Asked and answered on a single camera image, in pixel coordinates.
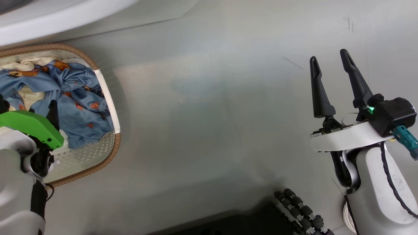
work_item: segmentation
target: green plastic part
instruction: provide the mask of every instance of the green plastic part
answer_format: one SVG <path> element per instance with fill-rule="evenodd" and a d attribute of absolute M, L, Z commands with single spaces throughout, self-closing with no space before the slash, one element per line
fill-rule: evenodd
<path fill-rule="evenodd" d="M 36 137 L 52 149 L 60 148 L 64 143 L 64 137 L 48 119 L 33 112 L 25 110 L 4 112 L 0 114 L 0 127 L 3 126 Z"/>

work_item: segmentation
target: black braided cable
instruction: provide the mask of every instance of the black braided cable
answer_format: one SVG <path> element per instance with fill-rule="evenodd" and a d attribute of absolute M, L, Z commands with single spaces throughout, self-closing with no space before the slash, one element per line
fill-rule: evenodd
<path fill-rule="evenodd" d="M 387 182 L 389 183 L 389 186 L 393 190 L 393 194 L 395 195 L 396 199 L 399 201 L 402 208 L 405 209 L 408 212 L 408 214 L 410 214 L 414 218 L 418 219 L 418 215 L 415 214 L 411 209 L 409 209 L 409 207 L 405 204 L 405 202 L 399 196 L 399 193 L 396 190 L 395 185 L 393 184 L 392 178 L 390 177 L 390 173 L 389 173 L 389 167 L 387 166 L 386 154 L 385 154 L 385 142 L 384 141 L 380 142 L 380 150 L 382 152 L 383 170 L 385 171 L 385 174 L 387 176 Z"/>

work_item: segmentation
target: teal connector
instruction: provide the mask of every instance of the teal connector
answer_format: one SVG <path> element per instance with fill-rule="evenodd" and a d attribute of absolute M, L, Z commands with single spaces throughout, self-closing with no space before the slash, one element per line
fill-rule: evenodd
<path fill-rule="evenodd" d="M 411 134 L 411 132 L 408 131 L 405 126 L 397 126 L 393 130 L 393 137 L 395 137 L 399 143 L 408 149 L 411 157 L 415 161 L 418 160 L 418 140 Z"/>

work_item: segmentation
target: gray floor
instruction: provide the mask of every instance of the gray floor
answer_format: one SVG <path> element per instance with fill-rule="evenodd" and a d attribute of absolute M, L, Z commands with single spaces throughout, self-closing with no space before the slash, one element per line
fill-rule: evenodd
<path fill-rule="evenodd" d="M 250 209 L 285 187 L 345 234 L 331 157 L 310 148 L 322 120 L 308 61 L 317 56 L 338 119 L 355 111 L 341 48 L 373 92 L 418 103 L 408 3 L 202 0 L 176 20 L 65 42 L 102 68 L 122 146 L 105 169 L 56 189 L 46 234 L 147 234 Z M 417 164 L 389 148 L 412 182 Z"/>

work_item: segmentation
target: blue patterned garment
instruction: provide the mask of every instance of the blue patterned garment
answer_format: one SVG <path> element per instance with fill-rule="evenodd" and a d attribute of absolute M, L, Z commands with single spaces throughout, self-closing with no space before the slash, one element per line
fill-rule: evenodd
<path fill-rule="evenodd" d="M 0 94 L 17 110 L 24 108 L 17 91 L 25 85 L 33 92 L 45 92 L 45 98 L 31 106 L 37 114 L 46 116 L 49 103 L 56 100 L 59 125 L 68 135 L 69 148 L 97 142 L 113 130 L 106 100 L 91 68 L 52 61 L 29 72 L 1 70 L 0 80 Z"/>

